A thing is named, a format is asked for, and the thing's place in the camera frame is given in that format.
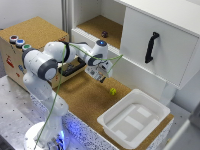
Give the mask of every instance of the brown box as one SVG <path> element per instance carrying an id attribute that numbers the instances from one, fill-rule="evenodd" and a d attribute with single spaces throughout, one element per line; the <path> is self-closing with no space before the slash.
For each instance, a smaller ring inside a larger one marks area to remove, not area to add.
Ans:
<path id="1" fill-rule="evenodd" d="M 10 44 L 9 38 L 12 35 L 17 35 L 20 39 L 25 40 L 26 44 L 30 44 L 33 48 L 39 51 L 44 50 L 44 46 L 48 42 L 52 41 L 69 41 L 69 35 L 48 23 L 40 17 L 35 17 L 25 22 L 19 23 L 12 27 L 0 31 L 0 50 L 5 67 L 5 71 L 9 77 L 16 81 L 20 86 L 26 89 L 23 83 L 23 76 L 26 73 L 26 69 L 22 63 L 22 50 L 16 48 L 16 45 Z M 76 66 L 78 63 L 77 58 L 71 62 Z M 69 64 L 64 65 L 64 69 L 67 69 Z M 77 73 L 81 72 L 80 69 L 69 75 L 68 77 L 62 77 L 62 82 L 73 77 Z M 56 87 L 59 82 L 59 73 L 51 80 L 52 88 Z"/>

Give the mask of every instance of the green wire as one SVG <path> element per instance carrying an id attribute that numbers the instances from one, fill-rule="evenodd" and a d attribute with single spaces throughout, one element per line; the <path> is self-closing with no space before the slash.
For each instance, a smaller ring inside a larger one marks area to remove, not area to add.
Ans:
<path id="1" fill-rule="evenodd" d="M 43 132 L 43 130 L 44 130 L 46 124 L 47 124 L 47 121 L 49 120 L 49 118 L 50 118 L 50 116 L 51 116 L 51 113 L 52 113 L 52 111 L 53 111 L 54 104 L 55 104 L 55 102 L 56 102 L 56 97 L 57 97 L 58 91 L 59 91 L 59 89 L 60 89 L 61 79 L 62 79 L 62 72 L 63 72 L 62 67 L 63 67 L 63 62 L 64 62 L 65 49 L 66 49 L 66 46 L 64 47 L 63 54 L 62 54 L 61 74 L 60 74 L 60 79 L 59 79 L 59 84 L 58 84 L 58 88 L 57 88 L 57 91 L 56 91 L 56 95 L 55 95 L 55 98 L 54 98 L 54 100 L 53 100 L 53 105 L 52 105 L 52 107 L 51 107 L 51 110 L 50 110 L 50 113 L 49 113 L 49 115 L 48 115 L 48 117 L 47 117 L 47 120 L 45 121 L 45 124 L 44 124 L 44 126 L 42 127 L 42 131 L 41 131 L 41 133 L 40 133 L 40 135 L 39 135 L 39 137 L 38 137 L 38 139 L 37 139 L 37 142 L 36 142 L 36 144 L 35 144 L 35 148 L 36 148 L 36 146 L 37 146 L 37 144 L 38 144 L 38 142 L 39 142 L 39 139 L 40 139 L 40 137 L 41 137 L 41 135 L 42 135 L 42 132 Z"/>
<path id="2" fill-rule="evenodd" d="M 97 60 L 105 60 L 105 61 L 106 61 L 106 60 L 114 60 L 114 59 L 117 59 L 117 58 L 118 58 L 118 60 L 112 65 L 112 67 L 110 68 L 110 70 L 107 72 L 107 74 L 110 73 L 111 69 L 112 69 L 112 68 L 116 65 L 116 63 L 123 57 L 123 55 L 120 55 L 120 56 L 117 56 L 117 57 L 114 57 L 114 58 L 109 58 L 109 59 L 97 58 L 97 57 L 93 57 L 93 56 L 91 56 L 90 54 L 86 53 L 85 51 L 83 51 L 81 48 L 79 48 L 79 47 L 76 46 L 76 45 L 73 45 L 73 44 L 69 44 L 69 45 L 70 45 L 70 46 L 73 46 L 73 47 L 75 47 L 75 48 L 77 48 L 78 50 L 80 50 L 80 51 L 83 52 L 84 54 L 90 56 L 91 58 L 97 59 Z"/>

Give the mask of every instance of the white robotic arm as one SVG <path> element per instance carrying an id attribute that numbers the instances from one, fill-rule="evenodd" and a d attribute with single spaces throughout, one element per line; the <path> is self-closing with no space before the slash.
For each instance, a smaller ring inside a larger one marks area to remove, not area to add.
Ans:
<path id="1" fill-rule="evenodd" d="M 107 59 L 108 46 L 104 41 L 97 41 L 94 48 L 90 48 L 86 43 L 72 44 L 66 42 L 49 42 L 44 51 L 40 52 L 34 48 L 23 52 L 22 60 L 27 73 L 23 81 L 28 91 L 38 99 L 49 111 L 52 108 L 56 93 L 52 90 L 47 81 L 51 80 L 57 72 L 58 63 L 62 62 L 64 52 L 64 62 L 69 63 L 78 55 L 88 65 L 86 73 L 91 77 L 104 81 L 105 77 L 112 76 L 112 63 Z M 49 143 L 60 137 L 63 130 L 62 116 L 67 114 L 68 105 L 59 96 L 56 97 L 53 111 L 43 132 L 37 133 L 35 141 L 39 138 L 36 150 L 57 150 L 66 149 L 64 139 L 61 145 L 50 147 Z"/>

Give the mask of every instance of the cabinet door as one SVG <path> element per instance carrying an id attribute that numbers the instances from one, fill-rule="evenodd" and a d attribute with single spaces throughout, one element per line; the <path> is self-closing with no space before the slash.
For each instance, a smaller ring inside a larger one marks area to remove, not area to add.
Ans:
<path id="1" fill-rule="evenodd" d="M 146 64 L 145 56 L 153 32 L 160 36 L 154 40 L 153 60 Z M 179 86 L 197 40 L 197 37 L 178 28 L 127 8 L 120 53 Z"/>

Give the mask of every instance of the empty white tray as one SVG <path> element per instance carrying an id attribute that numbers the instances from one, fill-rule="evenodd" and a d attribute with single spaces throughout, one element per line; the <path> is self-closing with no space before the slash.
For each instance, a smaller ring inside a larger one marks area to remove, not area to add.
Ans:
<path id="1" fill-rule="evenodd" d="M 97 121 L 105 133 L 126 149 L 137 148 L 170 113 L 170 109 L 140 90 L 133 90 Z"/>

